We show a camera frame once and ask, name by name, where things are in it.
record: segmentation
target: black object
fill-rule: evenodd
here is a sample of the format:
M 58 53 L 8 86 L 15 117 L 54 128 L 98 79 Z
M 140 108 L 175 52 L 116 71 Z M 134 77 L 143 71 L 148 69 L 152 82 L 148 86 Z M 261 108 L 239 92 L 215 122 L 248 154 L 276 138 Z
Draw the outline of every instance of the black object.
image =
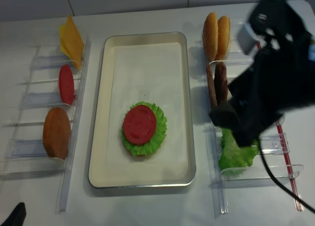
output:
M 4 221 L 1 226 L 22 226 L 26 217 L 26 208 L 24 202 L 20 202 L 15 206 L 12 213 Z
M 210 113 L 214 125 L 233 131 L 239 146 L 251 145 L 285 110 L 315 103 L 315 62 L 308 58 L 312 35 L 300 17 L 285 0 L 261 0 L 248 23 L 265 36 L 266 46 L 229 85 L 232 98 Z M 280 49 L 273 48 L 273 39 Z

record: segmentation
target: metal tray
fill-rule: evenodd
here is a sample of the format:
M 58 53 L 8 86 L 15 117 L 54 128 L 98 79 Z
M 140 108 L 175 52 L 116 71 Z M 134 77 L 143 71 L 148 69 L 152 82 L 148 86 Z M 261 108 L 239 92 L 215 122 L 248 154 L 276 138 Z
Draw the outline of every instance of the metal tray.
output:
M 166 139 L 149 157 L 121 141 L 123 119 L 139 101 L 167 117 Z M 95 188 L 186 186 L 196 172 L 186 38 L 179 32 L 113 36 L 104 45 L 89 181 Z

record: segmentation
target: brown patty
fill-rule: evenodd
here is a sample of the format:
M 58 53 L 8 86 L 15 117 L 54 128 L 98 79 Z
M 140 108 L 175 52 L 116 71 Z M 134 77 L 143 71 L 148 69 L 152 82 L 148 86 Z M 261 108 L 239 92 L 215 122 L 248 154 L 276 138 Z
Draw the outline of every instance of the brown patty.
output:
M 209 100 L 211 108 L 214 108 L 217 106 L 217 98 L 216 98 L 216 90 L 215 85 L 213 82 L 213 75 L 212 75 L 212 68 L 211 65 L 206 66 L 206 72 L 207 72 L 207 81 L 208 81 L 208 91 L 209 91 Z
M 227 100 L 228 93 L 226 66 L 223 62 L 216 65 L 214 86 L 216 90 L 217 104 L 220 105 Z
M 206 18 L 202 31 L 203 49 L 209 61 L 216 58 L 218 52 L 218 22 L 215 13 Z
M 48 157 L 65 159 L 71 134 L 67 113 L 59 107 L 49 110 L 43 130 L 43 145 Z

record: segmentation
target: acrylic divider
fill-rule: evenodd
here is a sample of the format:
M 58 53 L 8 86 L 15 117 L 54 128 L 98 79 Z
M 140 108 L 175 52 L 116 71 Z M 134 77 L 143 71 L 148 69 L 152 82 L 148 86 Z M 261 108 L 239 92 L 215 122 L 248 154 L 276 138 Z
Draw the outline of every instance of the acrylic divider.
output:
M 230 46 L 228 57 L 225 60 L 208 62 L 204 54 L 202 41 L 196 42 L 196 46 L 200 47 L 200 53 L 202 55 L 202 59 L 204 60 L 205 67 L 207 65 L 211 65 L 214 75 L 215 65 L 219 62 L 224 62 L 227 67 L 227 79 L 229 82 L 231 82 L 243 70 L 253 63 L 252 57 L 256 52 L 255 49 L 249 56 L 246 56 L 238 47 L 236 40 L 231 40 L 230 45 L 232 46 Z M 200 82 L 205 87 L 205 99 L 208 106 L 207 108 L 210 111 L 211 108 L 206 72 L 204 72 L 203 79 L 201 79 Z M 256 166 L 253 165 L 246 168 L 228 168 L 221 171 L 219 166 L 219 159 L 221 156 L 221 129 L 215 127 L 210 121 L 205 124 L 205 132 L 211 177 L 210 188 L 212 189 L 216 217 L 220 214 L 228 213 L 225 189 L 273 185 L 273 182 L 263 168 L 263 165 L 259 162 L 260 158 L 257 159 Z M 275 130 L 274 133 L 263 135 L 260 139 L 262 141 L 263 153 L 266 155 L 266 158 L 271 159 L 271 162 L 276 163 L 275 165 L 270 165 L 269 167 L 279 181 L 288 183 L 291 179 L 295 179 L 299 176 L 300 171 L 304 168 L 303 165 L 286 164 L 282 159 L 280 161 L 283 154 L 289 153 L 285 133 L 278 133 Z
M 37 53 L 31 64 L 30 75 L 25 78 L 26 89 L 22 94 L 21 102 L 17 107 L 17 117 L 11 117 L 6 122 L 7 126 L 14 126 L 12 139 L 7 145 L 5 159 L 0 160 L 0 175 L 6 176 L 10 174 L 29 173 L 36 176 L 39 172 L 61 172 L 61 184 L 59 191 L 59 199 L 56 207 L 57 212 L 66 210 L 67 198 L 70 186 L 72 164 L 75 153 L 75 146 L 78 134 L 78 128 L 81 117 L 82 102 L 85 90 L 87 69 L 90 57 L 91 42 L 86 35 L 85 48 L 82 57 L 82 70 L 80 72 L 74 68 L 71 60 L 60 54 L 58 46 L 40 46 L 36 45 Z M 75 82 L 75 100 L 71 106 L 61 101 L 58 86 L 58 74 L 60 67 L 68 64 L 73 72 Z M 41 85 L 56 86 L 56 91 L 32 90 L 32 86 Z M 37 135 L 38 139 L 18 138 L 21 130 L 42 130 L 45 121 L 45 115 L 36 115 L 37 110 L 47 112 L 52 107 L 62 107 L 66 110 L 71 123 L 71 136 L 68 144 L 68 156 L 65 160 L 47 157 L 43 148 L 42 139 Z M 32 113 L 36 119 L 28 118 Z

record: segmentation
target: white table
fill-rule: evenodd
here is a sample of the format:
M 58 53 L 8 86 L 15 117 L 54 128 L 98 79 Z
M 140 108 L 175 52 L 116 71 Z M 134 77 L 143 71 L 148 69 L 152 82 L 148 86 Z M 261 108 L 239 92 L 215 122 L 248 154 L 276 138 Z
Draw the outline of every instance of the white table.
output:
M 308 30 L 315 34 L 315 17 L 308 3 L 297 0 L 290 4 L 303 17 Z M 200 41 L 203 22 L 209 12 L 216 12 L 218 17 L 228 15 L 232 20 L 244 20 L 253 6 L 249 3 L 75 17 L 76 25 L 88 32 L 92 47 L 67 211 L 55 213 L 59 175 L 10 180 L 5 181 L 0 192 L 0 222 L 6 219 L 18 202 L 23 201 L 27 207 L 26 226 L 314 225 L 315 216 L 307 210 L 297 212 L 293 199 L 276 186 L 229 189 L 229 213 L 216 219 L 214 217 L 205 133 L 200 115 L 203 111 L 199 105 L 200 100 L 204 99 L 204 94 L 200 94 L 203 89 L 200 88 L 198 80 L 203 64 L 196 42 Z M 0 77 L 1 73 L 9 71 L 4 65 L 9 64 L 10 55 L 13 53 L 7 50 L 10 35 L 20 32 L 23 28 L 55 27 L 64 21 L 65 18 L 58 18 L 0 23 Z M 131 195 L 117 196 L 116 192 L 95 190 L 87 179 L 89 136 L 97 94 L 95 81 L 100 72 L 104 42 L 112 35 L 155 32 L 182 32 L 187 38 L 197 162 L 195 180 L 188 191 L 181 193 L 169 191 L 169 194 L 141 195 L 143 192 L 138 190 L 136 193 L 130 193 Z M 288 114 L 283 129 L 287 133 L 292 163 L 305 166 L 297 178 L 299 192 L 308 203 L 315 206 L 315 148 L 312 141 L 315 131 L 315 108 Z

